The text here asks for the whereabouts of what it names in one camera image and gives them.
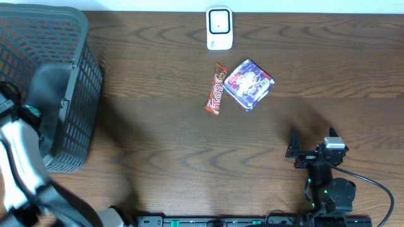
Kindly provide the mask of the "purple snack pack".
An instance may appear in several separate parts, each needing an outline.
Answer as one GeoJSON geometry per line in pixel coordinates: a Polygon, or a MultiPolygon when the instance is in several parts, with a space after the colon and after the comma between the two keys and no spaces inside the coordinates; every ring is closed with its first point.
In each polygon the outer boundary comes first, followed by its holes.
{"type": "Polygon", "coordinates": [[[225,90],[245,111],[250,111],[270,91],[275,80],[251,59],[238,65],[224,81],[225,90]]]}

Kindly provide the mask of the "orange Top chocolate bar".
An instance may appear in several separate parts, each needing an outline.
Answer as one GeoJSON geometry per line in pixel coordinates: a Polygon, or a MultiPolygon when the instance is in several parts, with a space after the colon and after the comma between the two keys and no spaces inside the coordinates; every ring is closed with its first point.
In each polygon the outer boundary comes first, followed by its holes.
{"type": "Polygon", "coordinates": [[[205,110],[215,114],[220,114],[220,105],[223,95],[223,83],[229,73],[227,67],[222,66],[220,63],[215,64],[215,74],[212,82],[210,94],[208,96],[208,102],[205,106],[205,110]]]}

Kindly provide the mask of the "teal snack packet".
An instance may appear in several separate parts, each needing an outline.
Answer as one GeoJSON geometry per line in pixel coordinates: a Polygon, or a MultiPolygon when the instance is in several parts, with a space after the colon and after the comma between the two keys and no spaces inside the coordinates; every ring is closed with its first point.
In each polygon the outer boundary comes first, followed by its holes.
{"type": "Polygon", "coordinates": [[[36,107],[31,106],[31,105],[25,105],[25,107],[26,107],[32,114],[34,114],[34,116],[40,117],[41,113],[40,113],[40,111],[39,111],[36,107]]]}

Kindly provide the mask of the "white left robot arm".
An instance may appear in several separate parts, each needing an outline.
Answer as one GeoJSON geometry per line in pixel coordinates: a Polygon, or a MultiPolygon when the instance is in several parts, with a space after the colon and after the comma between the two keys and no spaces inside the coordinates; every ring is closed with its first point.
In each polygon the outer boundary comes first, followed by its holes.
{"type": "Polygon", "coordinates": [[[38,120],[21,104],[18,88],[1,82],[1,173],[7,209],[1,226],[35,226],[44,214],[55,217],[53,226],[130,226],[118,208],[96,212],[51,179],[39,150],[38,120]]]}

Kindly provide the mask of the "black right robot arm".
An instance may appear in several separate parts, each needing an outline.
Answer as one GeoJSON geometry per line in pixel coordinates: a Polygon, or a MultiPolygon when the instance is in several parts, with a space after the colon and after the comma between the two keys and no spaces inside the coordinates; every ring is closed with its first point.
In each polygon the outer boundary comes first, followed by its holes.
{"type": "Polygon", "coordinates": [[[330,128],[329,136],[312,151],[302,149],[296,129],[292,129],[285,156],[295,160],[294,167],[306,169],[305,197],[312,211],[301,219],[302,226],[346,226],[352,212],[356,185],[345,178],[335,178],[332,170],[343,163],[347,145],[330,128]]]}

